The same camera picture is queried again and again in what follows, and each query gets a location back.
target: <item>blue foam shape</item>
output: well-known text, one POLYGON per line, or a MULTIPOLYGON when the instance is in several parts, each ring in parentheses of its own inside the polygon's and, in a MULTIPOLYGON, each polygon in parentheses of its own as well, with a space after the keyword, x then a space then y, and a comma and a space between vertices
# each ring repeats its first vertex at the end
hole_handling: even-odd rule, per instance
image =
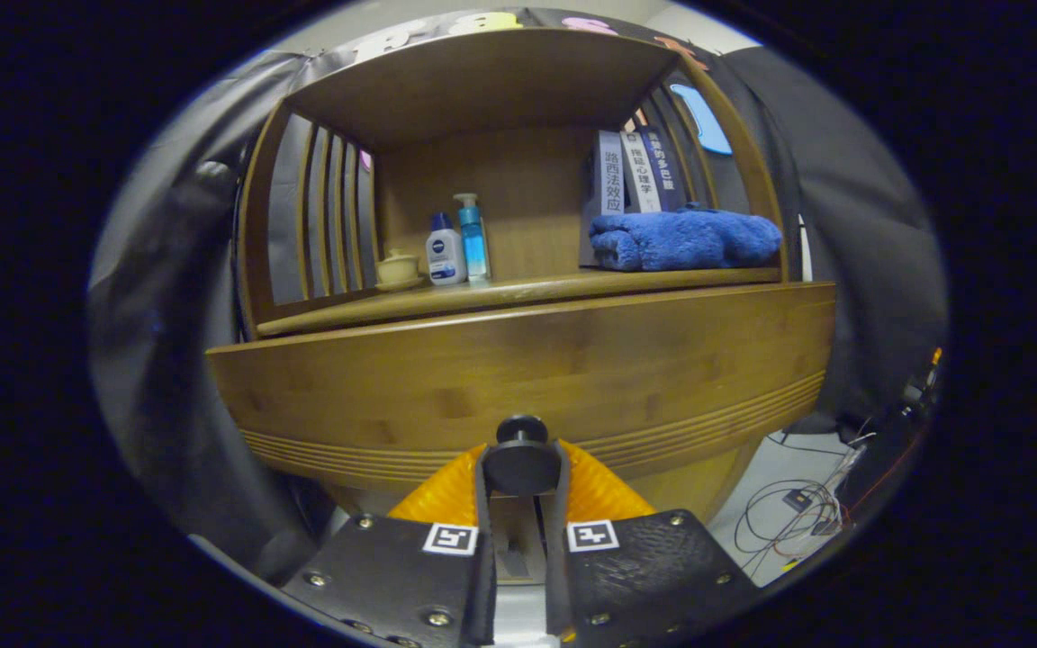
POLYGON ((727 136, 723 133, 723 126, 720 126, 720 120, 714 118, 711 107, 706 105, 703 95, 699 94, 699 90, 695 90, 689 85, 673 83, 671 91, 682 97, 683 102, 686 103, 686 108, 695 116, 695 125, 699 129, 699 143, 707 151, 724 156, 732 154, 731 143, 727 142, 727 136))

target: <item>lotion bottle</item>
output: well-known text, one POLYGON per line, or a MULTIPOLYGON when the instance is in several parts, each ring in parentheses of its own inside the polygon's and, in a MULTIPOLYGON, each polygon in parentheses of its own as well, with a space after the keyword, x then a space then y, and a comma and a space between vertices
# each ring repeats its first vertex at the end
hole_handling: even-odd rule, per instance
POLYGON ((450 224, 450 217, 445 210, 431 217, 431 234, 426 238, 426 265, 436 286, 465 282, 467 279, 461 237, 450 224))

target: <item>white floor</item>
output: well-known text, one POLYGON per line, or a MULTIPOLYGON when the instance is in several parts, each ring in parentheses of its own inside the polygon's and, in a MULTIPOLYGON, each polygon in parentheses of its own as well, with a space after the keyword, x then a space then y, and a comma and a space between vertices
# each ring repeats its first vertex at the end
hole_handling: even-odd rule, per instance
POLYGON ((754 585, 760 587, 769 585, 792 569, 797 561, 814 554, 836 537, 810 534, 815 522, 836 517, 833 508, 822 504, 821 497, 812 498, 807 514, 800 515, 782 500, 787 495, 786 488, 803 487, 810 491, 810 482, 826 482, 835 475, 843 456, 853 452, 839 441, 836 433, 791 435, 783 442, 785 447, 776 442, 782 442, 782 432, 775 432, 762 442, 737 487, 711 524, 707 525, 716 542, 752 579, 754 585), (748 502, 752 500, 754 504, 747 519, 744 519, 748 502), (786 540, 777 544, 766 540, 774 537, 786 540))

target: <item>book spine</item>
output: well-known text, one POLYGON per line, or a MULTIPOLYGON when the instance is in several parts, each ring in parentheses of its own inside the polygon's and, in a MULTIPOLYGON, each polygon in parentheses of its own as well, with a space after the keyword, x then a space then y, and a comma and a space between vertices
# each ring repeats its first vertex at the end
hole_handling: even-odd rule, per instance
POLYGON ((658 186, 654 184, 650 157, 646 144, 638 133, 622 133, 622 150, 625 152, 626 185, 630 189, 632 213, 650 214, 663 210, 658 201, 658 186))
POLYGON ((642 134, 647 154, 650 156, 651 169, 658 182, 658 201, 664 210, 676 210, 685 204, 685 198, 680 188, 679 169, 674 154, 668 150, 657 128, 643 128, 642 134))
POLYGON ((599 214, 622 214, 622 147, 618 134, 600 131, 597 135, 597 173, 600 181, 599 214))

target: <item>book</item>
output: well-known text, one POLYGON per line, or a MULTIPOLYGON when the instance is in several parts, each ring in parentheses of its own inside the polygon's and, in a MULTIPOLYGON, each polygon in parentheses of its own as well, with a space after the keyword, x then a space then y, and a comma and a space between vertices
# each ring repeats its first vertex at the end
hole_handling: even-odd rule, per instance
POLYGON ((599 131, 583 164, 583 213, 579 240, 579 265, 597 266, 590 245, 590 224, 598 216, 625 214, 622 141, 617 132, 599 131))
POLYGON ((638 130, 646 144, 647 159, 658 186, 660 210, 678 210, 686 204, 682 189, 682 171, 675 159, 674 147, 657 128, 641 126, 638 130))
POLYGON ((641 133, 621 132, 623 176, 626 180, 625 214, 650 214, 663 210, 658 186, 651 170, 651 157, 641 133))

